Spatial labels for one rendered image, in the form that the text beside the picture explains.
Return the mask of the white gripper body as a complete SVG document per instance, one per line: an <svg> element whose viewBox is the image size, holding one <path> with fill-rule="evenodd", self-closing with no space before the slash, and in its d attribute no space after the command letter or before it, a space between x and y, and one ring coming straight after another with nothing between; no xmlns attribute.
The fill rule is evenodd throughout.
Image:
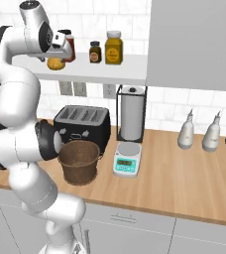
<svg viewBox="0 0 226 254"><path fill-rule="evenodd" d="M65 42L63 46L52 44L44 53L45 58L59 58L61 60L70 59L72 57L72 48L69 42Z"/></svg>

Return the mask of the brown woven basket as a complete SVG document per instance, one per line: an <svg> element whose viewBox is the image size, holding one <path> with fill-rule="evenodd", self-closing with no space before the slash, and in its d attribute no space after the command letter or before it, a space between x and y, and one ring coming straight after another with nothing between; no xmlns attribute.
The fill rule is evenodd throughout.
<svg viewBox="0 0 226 254"><path fill-rule="evenodd" d="M91 141L70 141L62 146L57 159L69 184L85 186L97 176L100 149Z"/></svg>

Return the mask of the red bottle with black cap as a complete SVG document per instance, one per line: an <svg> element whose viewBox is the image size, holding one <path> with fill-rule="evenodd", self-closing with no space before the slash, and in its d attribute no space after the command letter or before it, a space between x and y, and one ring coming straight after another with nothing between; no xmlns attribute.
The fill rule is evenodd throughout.
<svg viewBox="0 0 226 254"><path fill-rule="evenodd" d="M71 33L71 30L69 29L64 29L64 30L58 30L58 32L65 34L65 38L68 40L71 50L72 50L72 55L70 58L63 59L66 63L71 63L75 60L75 48L74 48L74 36Z"/></svg>

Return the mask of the round yellow-orange food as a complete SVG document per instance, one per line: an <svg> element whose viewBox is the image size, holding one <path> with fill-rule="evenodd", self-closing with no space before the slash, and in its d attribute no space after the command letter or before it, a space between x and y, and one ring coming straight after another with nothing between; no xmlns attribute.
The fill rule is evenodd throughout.
<svg viewBox="0 0 226 254"><path fill-rule="evenodd" d="M47 65L51 70L61 70L65 67L65 63L59 58L48 58Z"/></svg>

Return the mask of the small dark brown jar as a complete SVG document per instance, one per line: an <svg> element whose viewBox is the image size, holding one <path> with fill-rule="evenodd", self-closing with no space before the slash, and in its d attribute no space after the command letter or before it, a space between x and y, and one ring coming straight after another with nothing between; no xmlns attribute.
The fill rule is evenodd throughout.
<svg viewBox="0 0 226 254"><path fill-rule="evenodd" d="M101 48L98 41L92 41L90 43L89 59L94 64L99 64L101 62Z"/></svg>

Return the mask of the yellow jar with white lid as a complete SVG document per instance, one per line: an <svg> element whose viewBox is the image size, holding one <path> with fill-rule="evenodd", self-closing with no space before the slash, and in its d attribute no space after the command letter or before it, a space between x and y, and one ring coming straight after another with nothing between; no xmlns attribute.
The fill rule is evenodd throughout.
<svg viewBox="0 0 226 254"><path fill-rule="evenodd" d="M121 64L123 60L123 42L120 31L108 31L105 43L105 62Z"/></svg>

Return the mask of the black toaster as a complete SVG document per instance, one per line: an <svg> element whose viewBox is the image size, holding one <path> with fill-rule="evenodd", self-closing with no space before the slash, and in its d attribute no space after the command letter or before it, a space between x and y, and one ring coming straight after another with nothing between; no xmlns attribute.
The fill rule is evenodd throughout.
<svg viewBox="0 0 226 254"><path fill-rule="evenodd" d="M66 144L74 140L95 143L103 155L111 136L109 110L105 107L67 105L54 118L54 126Z"/></svg>

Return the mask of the black paper towel holder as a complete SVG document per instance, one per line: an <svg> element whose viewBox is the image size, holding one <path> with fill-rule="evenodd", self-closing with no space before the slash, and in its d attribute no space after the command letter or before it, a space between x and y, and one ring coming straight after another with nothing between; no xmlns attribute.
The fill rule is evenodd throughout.
<svg viewBox="0 0 226 254"><path fill-rule="evenodd" d="M136 143L142 143L143 142L143 136L144 136L144 130L145 130L145 118L146 118L146 105L147 105L147 91L148 88L141 87L144 89L144 104L143 104L143 119L142 119L142 133L141 137L137 140L125 140L121 136L121 95L122 95L122 89L124 88L123 85L120 85L116 92L116 137L118 141L132 141Z"/></svg>

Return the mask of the white paper towel roll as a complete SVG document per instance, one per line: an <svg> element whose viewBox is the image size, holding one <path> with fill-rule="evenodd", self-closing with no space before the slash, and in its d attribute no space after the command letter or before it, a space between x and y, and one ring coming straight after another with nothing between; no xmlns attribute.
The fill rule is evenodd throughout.
<svg viewBox="0 0 226 254"><path fill-rule="evenodd" d="M121 136L125 140L137 140L142 133L144 89L126 86L121 95Z"/></svg>

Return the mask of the white spray bottle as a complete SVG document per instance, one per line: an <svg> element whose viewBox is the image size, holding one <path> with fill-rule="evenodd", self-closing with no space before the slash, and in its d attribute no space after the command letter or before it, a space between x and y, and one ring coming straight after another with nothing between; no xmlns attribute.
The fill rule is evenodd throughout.
<svg viewBox="0 0 226 254"><path fill-rule="evenodd" d="M194 125L192 122L192 118L193 118L193 114L192 112L189 112L187 115L186 121L182 124L182 127L180 129L180 132L177 138L177 144L183 150L189 149L193 144Z"/></svg>
<svg viewBox="0 0 226 254"><path fill-rule="evenodd" d="M215 152L220 139L220 113L217 113L209 125L202 140L202 148L206 152Z"/></svg>

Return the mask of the grey base cupboard door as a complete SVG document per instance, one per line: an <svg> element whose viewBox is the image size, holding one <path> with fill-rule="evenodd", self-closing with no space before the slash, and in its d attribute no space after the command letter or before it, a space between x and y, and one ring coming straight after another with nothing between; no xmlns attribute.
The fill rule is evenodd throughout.
<svg viewBox="0 0 226 254"><path fill-rule="evenodd" d="M84 230L89 229L91 254L169 254L171 235L84 219L80 226L83 239Z"/></svg>
<svg viewBox="0 0 226 254"><path fill-rule="evenodd" d="M25 213L11 190L0 189L0 254L38 254L46 223Z"/></svg>
<svg viewBox="0 0 226 254"><path fill-rule="evenodd" d="M174 237L169 254L226 254L226 244Z"/></svg>

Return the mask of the plain grey drawer front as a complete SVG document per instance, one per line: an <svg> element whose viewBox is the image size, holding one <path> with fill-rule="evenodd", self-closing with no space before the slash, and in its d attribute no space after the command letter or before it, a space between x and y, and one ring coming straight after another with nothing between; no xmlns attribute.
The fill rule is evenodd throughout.
<svg viewBox="0 0 226 254"><path fill-rule="evenodd" d="M178 218L174 234L186 239L226 245L226 226Z"/></svg>

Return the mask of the white wall outlet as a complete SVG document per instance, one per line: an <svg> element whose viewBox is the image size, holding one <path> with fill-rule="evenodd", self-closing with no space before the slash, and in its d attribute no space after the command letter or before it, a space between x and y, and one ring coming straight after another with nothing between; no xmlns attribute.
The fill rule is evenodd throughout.
<svg viewBox="0 0 226 254"><path fill-rule="evenodd" d="M75 96L82 96L86 97L86 83L85 82L74 82L73 83L73 90Z"/></svg>
<svg viewBox="0 0 226 254"><path fill-rule="evenodd" d="M107 99L116 98L116 85L115 84L103 84L103 97Z"/></svg>
<svg viewBox="0 0 226 254"><path fill-rule="evenodd" d="M70 81L60 81L58 84L61 95L72 96L72 86Z"/></svg>

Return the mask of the grey wall shelf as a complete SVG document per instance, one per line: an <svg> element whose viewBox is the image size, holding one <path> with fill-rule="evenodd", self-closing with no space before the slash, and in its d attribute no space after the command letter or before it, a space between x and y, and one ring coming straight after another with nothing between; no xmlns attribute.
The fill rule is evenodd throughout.
<svg viewBox="0 0 226 254"><path fill-rule="evenodd" d="M93 82L104 84L124 84L144 86L147 76L146 56L125 55L121 64L91 63L88 53L77 53L76 59L66 63L61 70L51 70L46 55L19 55L12 58L12 65L4 66L0 73L0 82L26 81L32 83L36 79L63 80L75 82Z"/></svg>

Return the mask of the grey wall cabinet door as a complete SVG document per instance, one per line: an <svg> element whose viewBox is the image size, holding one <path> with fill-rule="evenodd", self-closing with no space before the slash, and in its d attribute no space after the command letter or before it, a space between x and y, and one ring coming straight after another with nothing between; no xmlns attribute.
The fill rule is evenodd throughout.
<svg viewBox="0 0 226 254"><path fill-rule="evenodd" d="M146 85L226 91L226 0L152 0Z"/></svg>

